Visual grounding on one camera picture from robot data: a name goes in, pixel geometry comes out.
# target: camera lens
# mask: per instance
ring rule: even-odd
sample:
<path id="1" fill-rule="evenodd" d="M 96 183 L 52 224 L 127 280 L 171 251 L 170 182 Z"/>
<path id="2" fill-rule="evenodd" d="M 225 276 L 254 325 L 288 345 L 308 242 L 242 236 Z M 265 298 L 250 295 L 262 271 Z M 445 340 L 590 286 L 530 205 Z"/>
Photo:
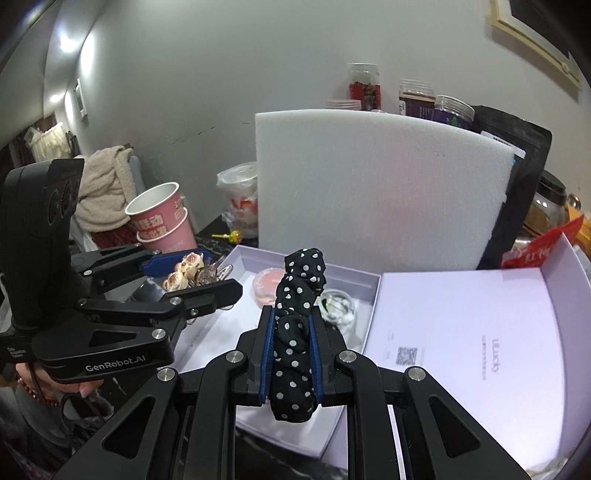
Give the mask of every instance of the camera lens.
<path id="1" fill-rule="evenodd" d="M 49 200 L 49 209 L 47 211 L 47 221 L 50 225 L 53 225 L 53 222 L 56 221 L 57 212 L 59 210 L 59 203 L 60 199 L 57 195 L 57 192 L 53 192 L 51 195 L 51 199 Z"/>
<path id="2" fill-rule="evenodd" d="M 66 183 L 64 192 L 61 194 L 61 215 L 64 216 L 72 204 L 72 184 Z"/>

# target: qr code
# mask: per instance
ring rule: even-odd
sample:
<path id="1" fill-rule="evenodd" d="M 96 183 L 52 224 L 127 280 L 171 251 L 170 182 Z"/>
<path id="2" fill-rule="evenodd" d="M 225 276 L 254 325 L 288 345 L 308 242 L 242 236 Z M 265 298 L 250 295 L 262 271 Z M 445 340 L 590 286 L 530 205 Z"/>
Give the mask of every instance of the qr code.
<path id="1" fill-rule="evenodd" d="M 414 365 L 417 362 L 418 348 L 409 348 L 407 346 L 398 347 L 398 355 L 396 355 L 397 365 Z"/>

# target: polka dot fabric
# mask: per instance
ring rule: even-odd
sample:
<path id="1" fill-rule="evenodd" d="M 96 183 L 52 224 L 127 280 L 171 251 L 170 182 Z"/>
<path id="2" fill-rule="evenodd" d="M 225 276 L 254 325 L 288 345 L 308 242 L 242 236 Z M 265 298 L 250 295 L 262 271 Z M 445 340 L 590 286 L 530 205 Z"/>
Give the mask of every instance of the polka dot fabric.
<path id="1" fill-rule="evenodd" d="M 318 406 L 310 369 L 309 314 L 324 289 L 324 260 L 317 248 L 285 258 L 285 276 L 277 285 L 276 330 L 269 400 L 277 420 L 307 421 Z"/>

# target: box lid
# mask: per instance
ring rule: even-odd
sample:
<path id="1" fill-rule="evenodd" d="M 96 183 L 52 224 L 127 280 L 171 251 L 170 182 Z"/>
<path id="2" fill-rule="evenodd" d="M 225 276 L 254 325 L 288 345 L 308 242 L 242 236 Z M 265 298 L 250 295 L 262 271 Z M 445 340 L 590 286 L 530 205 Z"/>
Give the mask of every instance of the box lid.
<path id="1" fill-rule="evenodd" d="M 568 455 L 591 421 L 591 288 L 562 237 L 542 268 L 382 276 L 364 354 L 421 365 L 525 469 Z M 346 467 L 346 424 L 323 459 Z"/>

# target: pink paper cup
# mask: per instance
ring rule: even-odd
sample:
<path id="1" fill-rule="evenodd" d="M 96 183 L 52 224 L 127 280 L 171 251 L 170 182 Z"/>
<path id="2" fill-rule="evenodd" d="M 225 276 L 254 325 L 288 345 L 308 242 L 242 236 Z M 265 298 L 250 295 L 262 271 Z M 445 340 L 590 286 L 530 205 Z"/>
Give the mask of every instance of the pink paper cup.
<path id="1" fill-rule="evenodd" d="M 186 208 L 183 208 L 183 211 L 183 220 L 171 231 L 152 240 L 144 240 L 138 232 L 136 235 L 138 242 L 141 242 L 148 250 L 160 250 L 163 254 L 197 248 L 197 242 L 189 223 L 189 212 Z"/>
<path id="2" fill-rule="evenodd" d="M 161 237 L 183 221 L 183 202 L 178 183 L 171 181 L 146 190 L 125 208 L 125 214 L 142 240 Z"/>

